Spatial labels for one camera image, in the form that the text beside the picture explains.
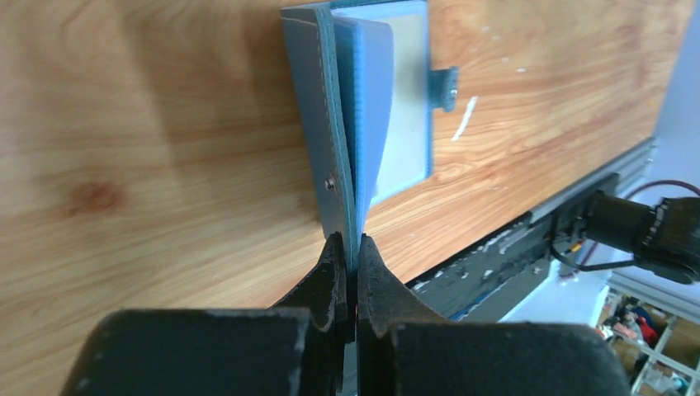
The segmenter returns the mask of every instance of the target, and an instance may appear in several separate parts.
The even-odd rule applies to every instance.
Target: white paint mark
[[[284,20],[284,21],[293,21],[293,22],[299,22],[299,23],[303,23],[303,24],[305,24],[305,25],[312,25],[312,26],[316,26],[316,24],[315,24],[315,23],[313,23],[313,22],[309,22],[309,21],[304,21],[303,19],[296,19],[296,18],[287,18],[286,16],[283,16],[283,17],[282,17],[282,20]]]
[[[495,293],[495,292],[497,292],[497,291],[503,289],[503,287],[504,287],[505,285],[507,285],[509,282],[510,282],[510,280],[505,281],[505,282],[502,283],[499,287],[497,287],[495,290],[492,290],[492,291],[489,293],[489,295],[492,295],[493,293]],[[474,309],[479,308],[479,306],[482,305],[482,304],[484,303],[484,300],[486,300],[486,299],[481,300],[480,303],[478,303],[477,305],[474,305],[473,307],[471,307],[471,308],[469,309],[469,312],[473,311]],[[469,314],[469,312],[467,312],[467,313],[463,314],[462,316],[460,316],[459,319],[458,319],[457,321],[462,320],[466,315]]]
[[[499,242],[501,240],[501,238],[507,237],[511,233],[511,231],[512,230],[510,230],[510,229],[505,230],[502,233],[500,233],[500,234],[496,235],[495,237],[493,237],[492,239],[490,239],[486,243],[486,245],[483,245],[484,246],[484,253],[488,252],[489,248],[491,246],[495,245],[497,242]]]
[[[471,118],[471,113],[474,112],[474,107],[476,107],[476,101],[479,100],[479,97],[471,97],[469,100],[469,103],[466,104],[466,111],[464,112],[464,116],[461,118],[461,123],[459,128],[457,128],[457,131],[455,132],[455,135],[452,136],[452,141],[456,142],[461,134],[464,132],[466,129],[466,125],[469,123],[469,119]]]
[[[291,394],[299,394],[299,385],[301,382],[301,367],[297,367],[291,371],[289,374],[289,385],[291,387]]]
[[[81,378],[81,379],[78,381],[78,386],[75,387],[75,390],[83,390],[83,389],[85,389],[86,386],[88,386],[88,384],[90,384],[90,380],[89,380],[89,379],[87,379],[87,378]]]
[[[226,318],[226,317],[236,317],[237,314],[234,313],[233,311],[227,310],[227,309],[207,309],[204,311],[206,314],[217,317],[217,318]]]
[[[298,333],[296,334],[296,342],[294,343],[294,350],[301,353],[304,351],[306,345],[306,330],[309,327],[309,322],[299,323]]]
[[[411,288],[411,290],[418,291],[418,290],[420,290],[421,287],[423,287],[427,284],[428,284],[428,282],[418,282],[414,285],[414,287]]]

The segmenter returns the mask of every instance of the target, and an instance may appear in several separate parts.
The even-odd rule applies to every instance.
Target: wooden table
[[[310,269],[289,3],[0,1],[4,394],[55,394],[114,309],[264,307]],[[432,0],[460,100],[433,178],[371,211],[389,267],[411,279],[648,137],[692,8]]]

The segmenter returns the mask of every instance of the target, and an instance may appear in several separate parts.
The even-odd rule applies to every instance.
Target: metal rivet
[[[332,190],[335,188],[335,180],[333,179],[333,177],[329,177],[328,179],[326,179],[325,184],[326,190]]]

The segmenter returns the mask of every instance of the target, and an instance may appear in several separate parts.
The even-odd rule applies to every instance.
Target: black cable
[[[569,258],[567,256],[564,256],[559,251],[557,251],[556,248],[554,247],[554,244],[552,244],[552,243],[549,245],[549,251],[551,252],[551,255],[554,256],[555,259],[559,260],[562,264],[570,266],[571,268],[574,268],[575,270],[581,271],[581,272],[614,270],[616,268],[624,268],[626,266],[633,266],[634,265],[634,261],[628,261],[628,262],[609,262],[608,264],[598,264],[595,266],[581,266],[580,264],[576,264],[575,262],[569,260]]]
[[[696,186],[694,186],[688,182],[674,180],[674,179],[664,179],[664,180],[650,181],[642,186],[639,186],[636,189],[630,191],[629,194],[625,195],[623,198],[626,200],[630,200],[630,199],[634,198],[640,192],[646,191],[646,190],[650,189],[651,187],[656,187],[656,186],[681,187],[681,188],[684,188],[686,190],[691,191],[696,196],[700,196],[700,188],[697,188]],[[591,246],[591,248],[588,250],[588,252],[586,252],[584,259],[581,261],[581,263],[579,265],[577,265],[577,267],[586,266],[586,263],[589,262],[589,260],[593,256],[593,253],[595,252],[595,249],[598,248],[598,245],[599,245],[599,243],[596,242],[593,244],[593,246]]]

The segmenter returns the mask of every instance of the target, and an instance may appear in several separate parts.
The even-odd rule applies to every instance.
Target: blue folder
[[[423,0],[280,13],[324,234],[351,271],[370,207],[432,173],[432,110],[454,107],[457,70],[430,70]]]

